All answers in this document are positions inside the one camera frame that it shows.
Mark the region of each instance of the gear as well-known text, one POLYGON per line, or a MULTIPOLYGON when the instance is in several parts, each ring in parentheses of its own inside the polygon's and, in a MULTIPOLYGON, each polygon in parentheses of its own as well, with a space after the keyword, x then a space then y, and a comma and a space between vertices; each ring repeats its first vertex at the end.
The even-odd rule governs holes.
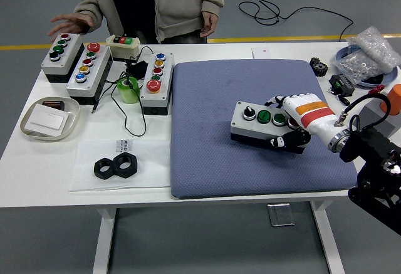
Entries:
POLYGON ((318 58, 312 58, 309 62, 309 65, 313 66, 316 63, 320 63, 320 60, 318 58))
POLYGON ((322 77, 326 74, 328 67, 324 63, 315 63, 312 65, 312 69, 316 76, 322 77))

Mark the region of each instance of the control box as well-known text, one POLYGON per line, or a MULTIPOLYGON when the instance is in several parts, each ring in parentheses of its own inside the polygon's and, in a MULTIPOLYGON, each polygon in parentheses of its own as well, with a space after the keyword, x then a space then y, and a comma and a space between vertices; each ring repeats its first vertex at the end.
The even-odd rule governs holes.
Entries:
POLYGON ((139 39, 111 35, 106 44, 112 51, 114 61, 136 60, 139 55, 139 39))
POLYGON ((351 82, 345 75, 333 75, 330 80, 331 89, 335 95, 342 95, 343 97, 350 97, 355 91, 351 82))
POLYGON ((68 81, 70 97, 80 105, 96 104, 112 64, 112 55, 107 45, 88 44, 68 81))
POLYGON ((67 83, 84 50, 79 34, 59 34, 42 62, 50 83, 67 83))
POLYGON ((174 70, 172 53, 150 55, 140 100, 144 114, 167 115, 169 113, 170 89, 174 70))
MULTIPOLYGON (((280 108, 254 103, 237 102, 231 120, 231 139, 261 147, 270 146, 270 140, 286 133, 300 130, 297 122, 280 108)), ((280 148, 289 152, 302 153, 305 145, 280 148)))

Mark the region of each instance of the blue mat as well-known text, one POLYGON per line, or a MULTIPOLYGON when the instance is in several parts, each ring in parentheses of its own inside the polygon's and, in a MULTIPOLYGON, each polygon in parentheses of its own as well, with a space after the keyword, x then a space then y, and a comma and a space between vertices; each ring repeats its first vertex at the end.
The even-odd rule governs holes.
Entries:
POLYGON ((353 187, 357 181, 354 165, 329 152, 317 136, 301 155, 230 139, 237 101, 263 105, 275 95, 307 92, 325 99, 305 61, 219 60, 176 65, 172 195, 185 199, 353 187))

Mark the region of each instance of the black cable on floor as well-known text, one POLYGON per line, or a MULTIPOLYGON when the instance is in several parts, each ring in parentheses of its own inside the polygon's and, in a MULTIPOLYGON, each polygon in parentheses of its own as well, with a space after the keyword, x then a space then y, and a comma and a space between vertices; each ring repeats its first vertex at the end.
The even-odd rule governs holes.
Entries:
POLYGON ((347 25, 347 26, 343 29, 343 31, 341 32, 340 38, 339 38, 339 40, 338 40, 338 42, 340 42, 340 41, 341 41, 341 38, 342 38, 342 36, 343 36, 343 34, 344 34, 344 32, 345 32, 345 30, 346 30, 347 28, 349 28, 349 27, 353 24, 353 20, 352 20, 352 19, 350 19, 350 18, 348 18, 348 17, 346 17, 346 16, 344 16, 344 15, 342 15, 342 14, 336 13, 336 12, 334 12, 334 11, 329 11, 328 9, 317 8, 317 7, 314 7, 314 6, 304 6, 304 7, 302 7, 302 8, 296 9, 296 10, 293 11, 289 16, 287 16, 287 17, 282 17, 282 16, 280 16, 281 10, 280 10, 280 8, 278 7, 277 4, 272 3, 271 1, 267 1, 267 0, 258 0, 258 1, 259 1, 265 8, 267 8, 268 10, 270 10, 274 15, 271 16, 271 17, 268 17, 268 18, 258 17, 258 14, 259 14, 259 12, 261 11, 261 8, 260 8, 260 6, 259 6, 257 3, 253 2, 253 1, 243 1, 243 2, 241 2, 240 4, 238 4, 238 8, 239 8, 239 10, 240 10, 241 12, 243 12, 244 14, 247 14, 247 15, 250 16, 250 17, 253 17, 257 23, 259 23, 259 24, 261 24, 261 25, 264 25, 264 26, 272 26, 272 25, 275 25, 275 24, 277 24, 277 23, 280 22, 280 19, 282 19, 282 20, 287 20, 287 19, 289 19, 293 14, 295 14, 296 12, 298 12, 298 11, 300 11, 300 10, 302 10, 302 9, 317 9, 317 10, 319 10, 319 11, 324 11, 324 12, 327 12, 327 13, 331 13, 331 14, 340 16, 340 17, 345 18, 345 19, 347 19, 347 20, 349 20, 349 21, 351 22, 351 23, 350 23, 349 25, 347 25), (241 8, 241 6, 242 6, 243 4, 253 4, 253 5, 255 5, 255 6, 258 7, 258 11, 256 11, 255 14, 250 14, 250 13, 246 12, 245 10, 243 10, 243 9, 241 8))

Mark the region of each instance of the hex nut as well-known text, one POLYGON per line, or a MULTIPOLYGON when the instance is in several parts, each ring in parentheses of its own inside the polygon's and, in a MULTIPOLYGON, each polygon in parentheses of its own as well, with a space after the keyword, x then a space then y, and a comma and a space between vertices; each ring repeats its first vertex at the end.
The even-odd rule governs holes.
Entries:
POLYGON ((121 153, 120 155, 117 155, 113 159, 114 175, 118 175, 121 178, 128 178, 134 175, 137 171, 138 171, 137 158, 134 155, 124 152, 121 153), (123 163, 130 163, 130 165, 122 169, 120 166, 123 163))
POLYGON ((100 159, 99 161, 95 162, 95 166, 93 168, 93 172, 95 173, 95 176, 97 178, 106 180, 114 175, 113 172, 113 161, 111 161, 109 158, 103 158, 100 159), (105 171, 102 171, 102 168, 108 166, 108 169, 105 171))

